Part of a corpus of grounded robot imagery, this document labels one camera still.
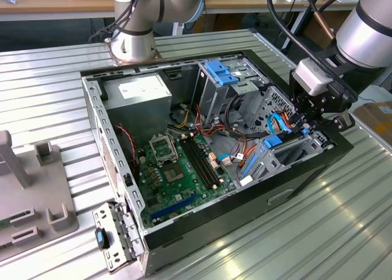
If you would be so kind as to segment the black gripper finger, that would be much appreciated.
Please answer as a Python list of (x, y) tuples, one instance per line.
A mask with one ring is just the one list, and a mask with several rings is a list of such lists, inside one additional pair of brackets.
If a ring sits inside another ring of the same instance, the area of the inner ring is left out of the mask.
[(295, 124), (304, 115), (305, 111), (305, 91), (302, 86), (294, 78), (294, 69), (290, 71), (289, 76), (289, 99), (294, 105), (295, 112), (289, 117), (289, 124)]
[(350, 113), (338, 114), (329, 118), (320, 115), (309, 121), (309, 125), (315, 131), (343, 132), (353, 127), (355, 120)]

